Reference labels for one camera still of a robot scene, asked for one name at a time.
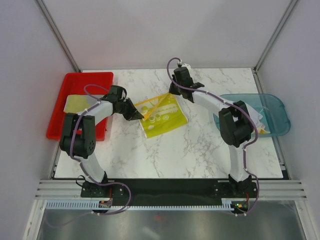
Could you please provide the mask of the grey frog towel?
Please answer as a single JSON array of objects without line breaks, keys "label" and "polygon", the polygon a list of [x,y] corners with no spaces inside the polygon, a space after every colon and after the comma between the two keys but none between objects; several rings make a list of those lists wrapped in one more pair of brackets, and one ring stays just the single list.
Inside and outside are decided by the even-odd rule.
[{"label": "grey frog towel", "polygon": [[103,95],[93,95],[93,97],[79,94],[68,95],[63,112],[73,114],[83,112],[85,109],[88,109],[96,104],[97,100],[95,97],[100,99],[103,97]]}]

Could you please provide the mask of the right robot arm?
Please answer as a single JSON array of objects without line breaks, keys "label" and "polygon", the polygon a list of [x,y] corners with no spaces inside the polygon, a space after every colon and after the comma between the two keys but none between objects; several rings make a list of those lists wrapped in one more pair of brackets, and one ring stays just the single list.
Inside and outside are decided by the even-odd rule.
[{"label": "right robot arm", "polygon": [[169,93],[207,109],[219,119],[219,131],[229,147],[230,173],[229,193],[241,197],[252,181],[246,163],[246,145],[252,132],[257,129],[255,121],[259,114],[243,101],[231,102],[205,89],[200,82],[193,82],[187,67],[180,66],[173,71]]}]

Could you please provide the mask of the yellow patterned towel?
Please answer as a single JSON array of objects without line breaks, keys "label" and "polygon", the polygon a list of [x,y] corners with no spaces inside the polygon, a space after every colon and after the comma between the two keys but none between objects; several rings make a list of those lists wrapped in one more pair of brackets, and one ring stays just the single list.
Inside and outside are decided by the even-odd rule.
[{"label": "yellow patterned towel", "polygon": [[165,93],[134,105],[143,115],[140,125],[146,138],[153,138],[188,123],[175,95]]}]

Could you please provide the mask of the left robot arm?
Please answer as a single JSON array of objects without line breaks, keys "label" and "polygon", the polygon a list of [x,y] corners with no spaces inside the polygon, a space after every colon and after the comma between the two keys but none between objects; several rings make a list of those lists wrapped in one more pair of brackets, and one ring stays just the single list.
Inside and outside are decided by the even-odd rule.
[{"label": "left robot arm", "polygon": [[107,173],[95,155],[96,125],[113,114],[120,114],[127,121],[142,120],[144,116],[127,97],[127,90],[122,86],[111,85],[106,95],[94,99],[96,102],[85,110],[65,115],[59,147],[79,164],[85,180],[93,183],[93,193],[105,197],[110,186]]}]

